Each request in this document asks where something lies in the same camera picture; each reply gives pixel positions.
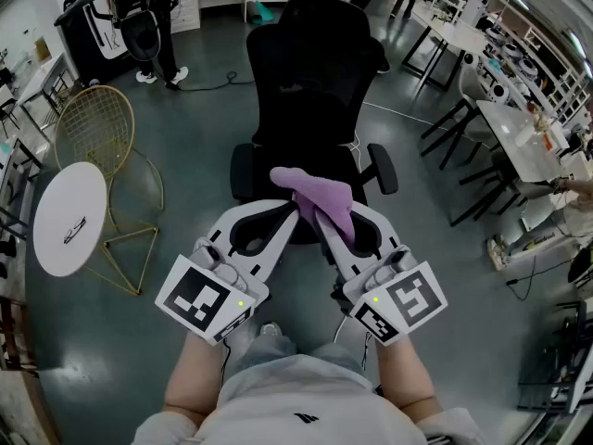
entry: white chair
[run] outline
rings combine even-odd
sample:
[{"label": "white chair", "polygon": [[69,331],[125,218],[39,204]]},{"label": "white chair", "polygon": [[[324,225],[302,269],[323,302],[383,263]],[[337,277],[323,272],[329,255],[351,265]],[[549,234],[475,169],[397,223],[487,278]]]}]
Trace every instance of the white chair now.
[{"label": "white chair", "polygon": [[468,124],[472,122],[478,115],[481,115],[480,110],[477,108],[476,101],[478,100],[491,100],[488,93],[482,87],[480,83],[480,76],[477,71],[477,57],[470,53],[463,57],[463,63],[461,67],[461,74],[459,78],[459,89],[461,94],[461,100],[457,105],[440,121],[433,125],[430,129],[422,134],[422,139],[436,131],[445,121],[452,119],[463,108],[467,108],[467,113],[463,119],[457,122],[450,130],[441,135],[435,140],[429,147],[423,152],[422,156],[425,156],[432,152],[438,146],[444,144],[449,138],[455,135],[451,146],[448,149],[447,154],[443,158],[440,164],[440,169],[443,170],[448,163],[451,155],[455,151],[461,137],[465,134],[470,140],[475,142],[475,146],[472,150],[471,155],[466,159],[466,163],[470,163],[478,152],[482,144],[490,145],[491,149],[497,147],[497,139],[492,134],[492,131],[484,123],[474,123],[469,131]]}]

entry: white round table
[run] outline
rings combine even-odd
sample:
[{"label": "white round table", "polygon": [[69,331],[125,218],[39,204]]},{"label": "white round table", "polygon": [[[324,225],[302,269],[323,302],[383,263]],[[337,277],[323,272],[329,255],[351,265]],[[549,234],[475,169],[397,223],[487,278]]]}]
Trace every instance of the white round table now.
[{"label": "white round table", "polygon": [[[44,270],[56,277],[78,271],[89,260],[107,212],[107,184],[101,171],[87,162],[57,174],[41,197],[33,225],[33,246]],[[86,223],[76,232],[77,223]],[[68,243],[69,230],[74,234]]]}]

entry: purple cloth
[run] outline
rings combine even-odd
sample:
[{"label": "purple cloth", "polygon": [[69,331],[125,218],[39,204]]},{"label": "purple cloth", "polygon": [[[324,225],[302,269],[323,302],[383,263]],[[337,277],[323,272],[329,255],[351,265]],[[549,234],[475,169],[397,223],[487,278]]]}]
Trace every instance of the purple cloth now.
[{"label": "purple cloth", "polygon": [[313,209],[317,206],[354,244],[352,188],[349,184],[311,176],[300,168],[276,167],[270,171],[272,182],[282,188],[295,190],[295,202],[300,215],[313,225]]}]

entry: white shoe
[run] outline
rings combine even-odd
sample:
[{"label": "white shoe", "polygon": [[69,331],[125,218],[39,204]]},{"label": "white shoe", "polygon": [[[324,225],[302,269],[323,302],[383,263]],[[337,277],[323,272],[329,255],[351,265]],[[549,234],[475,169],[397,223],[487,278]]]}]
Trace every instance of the white shoe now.
[{"label": "white shoe", "polygon": [[494,264],[494,268],[498,272],[504,270],[507,266],[507,256],[502,253],[500,245],[497,243],[497,241],[494,240],[494,238],[488,239],[486,241],[486,248],[488,249],[488,256]]},{"label": "white shoe", "polygon": [[276,324],[275,322],[269,322],[269,323],[265,323],[261,326],[261,329],[259,330],[259,334],[260,335],[269,335],[271,337],[281,337],[282,330],[280,329],[280,326],[278,326],[278,324]]},{"label": "white shoe", "polygon": [[136,81],[139,83],[152,84],[156,80],[157,76],[155,76],[152,72],[147,76],[144,76],[144,74],[140,70],[136,72]]},{"label": "white shoe", "polygon": [[189,74],[189,69],[183,66],[177,70],[177,74],[173,79],[170,80],[170,83],[177,85],[180,81],[183,81],[187,77],[187,74]]}]

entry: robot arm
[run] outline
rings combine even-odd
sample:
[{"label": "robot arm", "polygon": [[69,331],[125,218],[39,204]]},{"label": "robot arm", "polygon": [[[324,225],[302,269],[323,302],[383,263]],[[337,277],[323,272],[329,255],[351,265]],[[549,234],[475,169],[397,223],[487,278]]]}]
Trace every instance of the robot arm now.
[{"label": "robot arm", "polygon": [[[384,216],[360,203],[351,215],[355,246],[315,212],[324,254],[339,272],[332,298],[388,345],[441,312],[447,301],[428,263],[418,265]],[[268,298],[265,282],[298,219],[297,204],[285,200],[226,211],[196,241],[189,259],[178,257],[155,303],[208,343],[222,341]]]}]

